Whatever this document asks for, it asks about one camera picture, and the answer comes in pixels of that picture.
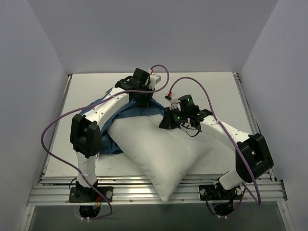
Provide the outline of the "blue patterned pillowcase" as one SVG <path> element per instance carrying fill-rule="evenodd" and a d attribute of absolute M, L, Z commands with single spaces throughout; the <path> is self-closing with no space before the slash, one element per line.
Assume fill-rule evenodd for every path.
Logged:
<path fill-rule="evenodd" d="M 110 88 L 104 96 L 90 103 L 87 107 L 82 109 L 78 114 L 84 115 L 88 111 L 94 108 L 95 104 L 100 103 L 105 98 L 110 97 L 109 94 L 115 95 L 115 93 L 123 91 L 120 88 Z M 103 141 L 103 146 L 100 149 L 100 153 L 102 154 L 119 154 L 122 153 L 121 148 L 116 144 L 116 142 L 111 138 L 108 134 L 108 129 L 112 126 L 113 122 L 116 119 L 121 118 L 130 118 L 137 116 L 152 116 L 152 115 L 164 115 L 164 107 L 156 100 L 151 99 L 149 107 L 142 107 L 137 104 L 135 100 L 130 101 L 124 106 L 120 107 L 116 112 L 107 120 L 104 126 L 101 129 L 101 137 Z"/>

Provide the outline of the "white pillow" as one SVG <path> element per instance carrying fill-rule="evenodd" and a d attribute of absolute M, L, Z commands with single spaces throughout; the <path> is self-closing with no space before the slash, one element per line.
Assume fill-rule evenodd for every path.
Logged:
<path fill-rule="evenodd" d="M 167 202 L 188 172 L 210 151 L 199 138 L 180 128 L 162 129 L 161 115 L 116 119 L 108 134 L 150 179 Z"/>

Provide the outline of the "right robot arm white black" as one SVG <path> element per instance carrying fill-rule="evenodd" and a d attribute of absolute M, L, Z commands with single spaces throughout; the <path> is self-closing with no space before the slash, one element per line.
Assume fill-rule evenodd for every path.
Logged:
<path fill-rule="evenodd" d="M 174 129 L 188 124 L 198 133 L 210 135 L 235 151 L 235 167 L 218 178 L 214 186 L 216 197 L 226 198 L 232 188 L 251 183 L 273 167 L 268 145 L 260 133 L 252 135 L 240 131 L 215 117 L 212 111 L 201 110 L 191 95 L 174 99 L 168 94 L 165 99 L 169 106 L 165 108 L 160 128 Z"/>

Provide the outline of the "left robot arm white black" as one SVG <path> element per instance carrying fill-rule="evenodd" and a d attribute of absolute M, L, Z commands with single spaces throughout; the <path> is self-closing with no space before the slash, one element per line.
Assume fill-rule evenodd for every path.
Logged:
<path fill-rule="evenodd" d="M 148 106 L 152 91 L 161 77 L 136 68 L 132 76 L 119 80 L 103 98 L 111 98 L 104 103 L 73 116 L 70 142 L 77 155 L 78 169 L 76 188 L 86 202 L 97 196 L 95 173 L 96 155 L 103 148 L 102 129 L 116 112 L 130 101 Z"/>

